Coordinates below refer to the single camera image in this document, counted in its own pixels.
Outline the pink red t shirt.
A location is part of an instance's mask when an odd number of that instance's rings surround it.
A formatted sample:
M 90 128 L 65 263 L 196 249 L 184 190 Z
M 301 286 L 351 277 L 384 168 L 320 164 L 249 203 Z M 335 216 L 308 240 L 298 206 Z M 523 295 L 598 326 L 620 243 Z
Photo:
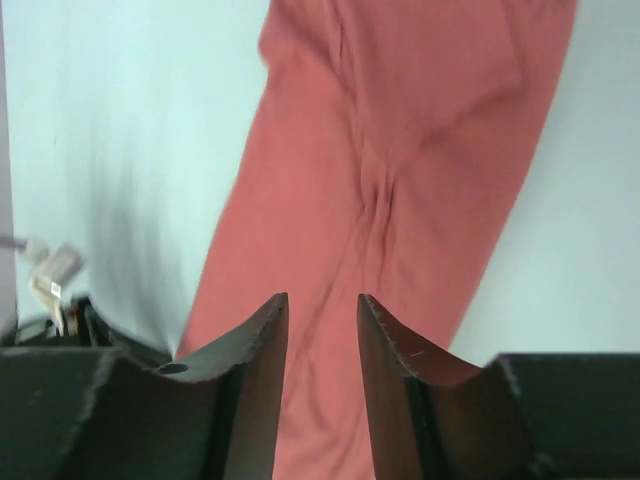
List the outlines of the pink red t shirt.
M 289 296 L 273 475 L 370 479 L 356 302 L 448 346 L 533 159 L 573 1 L 274 1 L 180 345 Z

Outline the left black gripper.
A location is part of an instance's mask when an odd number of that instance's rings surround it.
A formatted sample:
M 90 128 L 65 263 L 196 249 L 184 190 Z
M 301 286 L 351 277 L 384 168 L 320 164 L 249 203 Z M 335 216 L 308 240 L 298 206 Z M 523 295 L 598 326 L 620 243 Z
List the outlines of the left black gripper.
M 103 319 L 88 296 L 73 298 L 62 313 L 63 333 L 57 331 L 47 314 L 38 315 L 9 327 L 1 334 L 1 346 L 115 347 L 143 365 L 164 365 L 172 361 L 168 351 L 133 338 Z

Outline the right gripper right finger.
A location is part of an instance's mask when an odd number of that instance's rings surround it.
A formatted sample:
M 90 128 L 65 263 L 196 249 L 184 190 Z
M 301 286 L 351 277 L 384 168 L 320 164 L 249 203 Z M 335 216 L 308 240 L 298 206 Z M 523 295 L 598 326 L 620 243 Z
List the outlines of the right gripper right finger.
M 374 297 L 358 341 L 380 479 L 635 479 L 635 353 L 509 353 L 484 367 L 440 348 Z

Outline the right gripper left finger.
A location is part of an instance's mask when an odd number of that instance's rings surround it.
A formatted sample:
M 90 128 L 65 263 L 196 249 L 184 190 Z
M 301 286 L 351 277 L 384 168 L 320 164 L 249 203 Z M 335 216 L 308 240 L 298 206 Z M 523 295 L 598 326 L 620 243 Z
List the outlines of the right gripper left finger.
M 1 352 L 5 479 L 268 479 L 288 298 L 159 368 L 117 347 Z

